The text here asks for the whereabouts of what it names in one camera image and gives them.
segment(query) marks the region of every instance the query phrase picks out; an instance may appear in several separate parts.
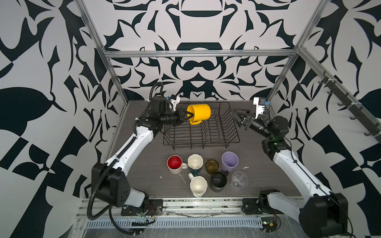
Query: purple cup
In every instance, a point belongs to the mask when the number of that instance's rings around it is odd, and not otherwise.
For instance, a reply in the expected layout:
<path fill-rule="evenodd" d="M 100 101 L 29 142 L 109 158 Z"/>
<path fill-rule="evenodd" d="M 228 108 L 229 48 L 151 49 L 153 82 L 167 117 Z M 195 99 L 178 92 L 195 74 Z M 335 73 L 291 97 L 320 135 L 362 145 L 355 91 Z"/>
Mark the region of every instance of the purple cup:
<path fill-rule="evenodd" d="M 221 170 L 228 171 L 229 173 L 238 165 L 238 156 L 231 152 L 227 151 L 222 155 Z"/>

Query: dish rack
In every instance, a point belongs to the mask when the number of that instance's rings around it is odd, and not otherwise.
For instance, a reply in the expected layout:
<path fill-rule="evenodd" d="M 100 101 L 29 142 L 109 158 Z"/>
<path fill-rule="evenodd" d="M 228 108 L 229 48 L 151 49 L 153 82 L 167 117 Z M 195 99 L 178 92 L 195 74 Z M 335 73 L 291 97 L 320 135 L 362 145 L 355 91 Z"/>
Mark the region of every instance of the dish rack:
<path fill-rule="evenodd" d="M 189 105 L 200 104 L 200 102 L 179 103 L 177 107 L 187 109 Z M 240 142 L 237 127 L 230 116 L 229 102 L 208 102 L 211 115 L 208 120 L 200 124 L 191 125 L 188 121 L 179 126 L 164 127 L 163 145 L 175 148 L 193 148 L 224 146 L 230 143 Z"/>

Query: black and white pattern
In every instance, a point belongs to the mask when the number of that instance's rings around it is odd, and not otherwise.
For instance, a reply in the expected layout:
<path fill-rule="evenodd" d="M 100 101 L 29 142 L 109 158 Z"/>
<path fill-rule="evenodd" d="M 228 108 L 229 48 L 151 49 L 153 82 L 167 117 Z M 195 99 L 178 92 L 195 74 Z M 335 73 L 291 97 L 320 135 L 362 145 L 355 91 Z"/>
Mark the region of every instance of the black and white pattern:
<path fill-rule="evenodd" d="M 318 1 L 87 0 L 106 50 L 290 49 Z M 156 81 L 193 100 L 266 97 L 286 57 L 113 59 L 127 98 Z"/>
<path fill-rule="evenodd" d="M 306 44 L 330 73 L 376 117 L 381 118 L 381 65 L 377 0 L 332 0 Z M 329 95 L 299 57 L 272 101 L 289 120 L 287 138 L 303 164 L 349 202 L 357 238 L 381 235 L 381 145 Z"/>
<path fill-rule="evenodd" d="M 72 0 L 1 5 L 2 237 L 67 236 L 123 101 Z"/>

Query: black mug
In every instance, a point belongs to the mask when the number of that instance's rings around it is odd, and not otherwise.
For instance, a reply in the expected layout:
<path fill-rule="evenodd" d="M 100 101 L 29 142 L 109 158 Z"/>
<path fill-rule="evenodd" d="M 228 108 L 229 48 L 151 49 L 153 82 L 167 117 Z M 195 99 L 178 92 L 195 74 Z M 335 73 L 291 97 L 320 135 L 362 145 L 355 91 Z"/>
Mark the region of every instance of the black mug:
<path fill-rule="evenodd" d="M 229 172 L 227 172 L 227 171 L 215 172 L 210 179 L 210 183 L 209 183 L 210 189 L 216 193 L 221 192 L 227 183 L 227 177 L 226 176 L 228 174 L 229 174 Z"/>

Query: transparent plastic cup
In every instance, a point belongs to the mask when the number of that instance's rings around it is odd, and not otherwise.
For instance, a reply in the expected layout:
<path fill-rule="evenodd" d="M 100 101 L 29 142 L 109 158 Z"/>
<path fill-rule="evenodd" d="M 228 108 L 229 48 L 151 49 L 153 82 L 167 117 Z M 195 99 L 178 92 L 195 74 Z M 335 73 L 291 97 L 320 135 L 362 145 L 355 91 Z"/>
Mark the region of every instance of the transparent plastic cup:
<path fill-rule="evenodd" d="M 241 190 L 247 187 L 248 185 L 249 185 L 249 179 L 243 172 L 237 171 L 233 173 L 232 180 L 230 181 L 230 186 L 234 190 L 236 191 Z"/>

